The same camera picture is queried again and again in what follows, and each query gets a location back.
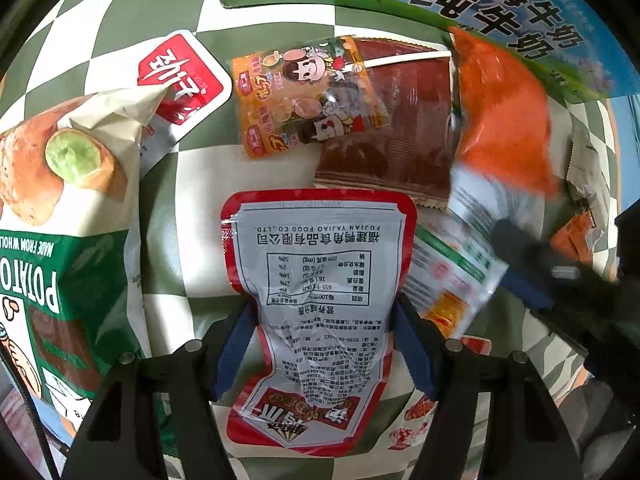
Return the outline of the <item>orange QR code packet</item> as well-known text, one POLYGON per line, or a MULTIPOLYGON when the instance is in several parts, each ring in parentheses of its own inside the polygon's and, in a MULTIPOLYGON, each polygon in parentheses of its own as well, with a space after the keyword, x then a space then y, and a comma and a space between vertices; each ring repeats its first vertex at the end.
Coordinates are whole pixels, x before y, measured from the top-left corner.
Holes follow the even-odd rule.
POLYGON ((589 211, 575 214, 559 231, 550 238, 550 245, 561 255, 581 263, 592 263, 592 249, 587 237, 592 231, 589 211))

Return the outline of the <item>green white checkered mat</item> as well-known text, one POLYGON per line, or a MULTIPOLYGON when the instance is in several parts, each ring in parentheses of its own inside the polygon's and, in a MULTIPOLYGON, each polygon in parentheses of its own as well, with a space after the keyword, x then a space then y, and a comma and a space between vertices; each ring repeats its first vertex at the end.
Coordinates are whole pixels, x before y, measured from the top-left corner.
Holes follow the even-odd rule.
MULTIPOLYGON (((267 15, 266 10, 226 9, 221 0, 15 0, 8 40, 13 55, 1 93, 2 127, 13 126, 58 101, 81 93, 124 86, 131 79, 134 54, 145 54, 152 40, 175 29, 189 29, 220 62, 276 40, 314 39, 339 32, 444 41, 435 25, 402 18, 400 0, 360 0, 362 9, 343 0, 307 11, 301 4, 267 15)), ((561 10, 557 25, 575 25, 587 53, 571 48, 555 60, 578 63, 596 52, 596 40, 614 40, 602 20, 578 0, 550 0, 561 10)), ((615 117, 609 102, 578 98, 578 89, 549 87, 552 155, 558 174, 566 169, 572 133, 588 133, 611 190, 612 220, 618 213, 618 159, 615 117)), ((240 184, 311 184, 318 148, 305 148, 292 160, 251 162, 235 132, 236 99, 228 101, 189 133, 141 181, 140 221, 145 239, 142 289, 150 341, 165 353, 226 314, 240 297, 227 280, 220 237, 220 208, 240 184)), ((471 326, 471 334, 492 342, 492 356, 524 350, 532 358, 555 400, 562 402, 587 377, 583 359, 525 311, 522 302, 499 288, 471 326)), ((226 440, 232 465, 245 479, 408 479, 425 434, 419 428, 431 414, 405 420, 420 396, 413 390, 401 356, 394 352, 390 382, 364 430, 346 456, 313 458, 278 448, 236 445, 226 440)))

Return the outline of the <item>dark red jerky packet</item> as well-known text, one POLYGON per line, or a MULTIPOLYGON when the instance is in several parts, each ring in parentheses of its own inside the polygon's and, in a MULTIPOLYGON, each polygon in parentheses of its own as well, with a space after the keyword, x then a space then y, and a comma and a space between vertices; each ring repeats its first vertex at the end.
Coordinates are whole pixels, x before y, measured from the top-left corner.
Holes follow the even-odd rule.
POLYGON ((314 185, 403 192, 421 207, 444 209, 459 143, 451 55, 393 39, 355 42, 388 123, 326 141, 314 185))

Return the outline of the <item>white beige snack packet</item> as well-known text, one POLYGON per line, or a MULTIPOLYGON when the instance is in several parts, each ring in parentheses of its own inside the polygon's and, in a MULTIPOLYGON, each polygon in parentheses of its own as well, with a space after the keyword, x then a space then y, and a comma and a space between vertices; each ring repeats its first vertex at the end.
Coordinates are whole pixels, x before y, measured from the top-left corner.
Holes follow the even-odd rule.
POLYGON ((572 137, 572 150, 566 180, 570 196, 575 202, 585 200, 592 211, 610 209, 610 189, 600 164, 600 155, 590 140, 587 130, 576 130, 572 137))

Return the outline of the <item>red white small packet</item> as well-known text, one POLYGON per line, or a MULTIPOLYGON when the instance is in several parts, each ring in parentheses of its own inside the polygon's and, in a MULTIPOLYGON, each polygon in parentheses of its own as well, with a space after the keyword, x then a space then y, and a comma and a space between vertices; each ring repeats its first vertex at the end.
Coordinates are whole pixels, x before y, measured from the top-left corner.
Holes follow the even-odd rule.
POLYGON ((192 32, 176 30, 140 63, 140 86, 167 93, 144 129, 140 174, 158 162, 196 126, 230 99, 232 79, 192 32))

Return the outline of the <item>orange snack packet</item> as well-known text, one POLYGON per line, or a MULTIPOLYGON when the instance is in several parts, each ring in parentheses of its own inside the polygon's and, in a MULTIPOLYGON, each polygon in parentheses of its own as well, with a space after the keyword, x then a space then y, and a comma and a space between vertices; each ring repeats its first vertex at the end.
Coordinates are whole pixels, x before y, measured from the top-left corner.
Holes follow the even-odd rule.
POLYGON ((505 48, 460 28, 450 32, 463 114, 457 161, 511 188, 555 196, 546 90, 505 48))

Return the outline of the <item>orange cartoon candy packet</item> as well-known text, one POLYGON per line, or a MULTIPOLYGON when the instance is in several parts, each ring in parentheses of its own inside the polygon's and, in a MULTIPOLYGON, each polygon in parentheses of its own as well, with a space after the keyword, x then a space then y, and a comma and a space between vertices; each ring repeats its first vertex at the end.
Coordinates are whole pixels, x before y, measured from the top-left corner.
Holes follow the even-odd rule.
POLYGON ((262 158, 390 122, 358 41, 337 36, 232 60, 240 133, 262 158))

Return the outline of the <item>green white packet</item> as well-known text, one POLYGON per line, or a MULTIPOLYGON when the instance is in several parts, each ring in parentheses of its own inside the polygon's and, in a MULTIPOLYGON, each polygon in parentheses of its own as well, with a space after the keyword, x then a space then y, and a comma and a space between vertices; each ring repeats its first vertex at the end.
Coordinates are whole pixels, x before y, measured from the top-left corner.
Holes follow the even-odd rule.
POLYGON ((494 179, 454 168, 444 209, 421 208, 402 291, 421 318, 459 337, 494 293, 506 265, 490 234, 511 212, 512 196, 494 179))

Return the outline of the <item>green potato chips bag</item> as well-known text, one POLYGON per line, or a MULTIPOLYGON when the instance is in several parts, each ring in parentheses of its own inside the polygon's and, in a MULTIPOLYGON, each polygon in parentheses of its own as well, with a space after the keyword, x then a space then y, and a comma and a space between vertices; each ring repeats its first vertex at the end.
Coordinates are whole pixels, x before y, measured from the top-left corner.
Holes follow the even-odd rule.
POLYGON ((78 96, 1 135, 1 342, 69 432, 122 354, 151 352, 140 151, 164 95, 145 86, 78 96))

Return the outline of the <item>red white snack pouch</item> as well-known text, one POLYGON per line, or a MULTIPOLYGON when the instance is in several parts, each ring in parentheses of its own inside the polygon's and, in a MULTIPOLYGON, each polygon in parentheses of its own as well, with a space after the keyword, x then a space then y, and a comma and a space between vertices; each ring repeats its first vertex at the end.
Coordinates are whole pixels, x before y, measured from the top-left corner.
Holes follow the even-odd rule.
POLYGON ((281 188, 233 194, 220 221, 228 278, 255 301, 266 363, 233 405, 229 439, 346 454, 390 376, 416 205, 401 192, 281 188))

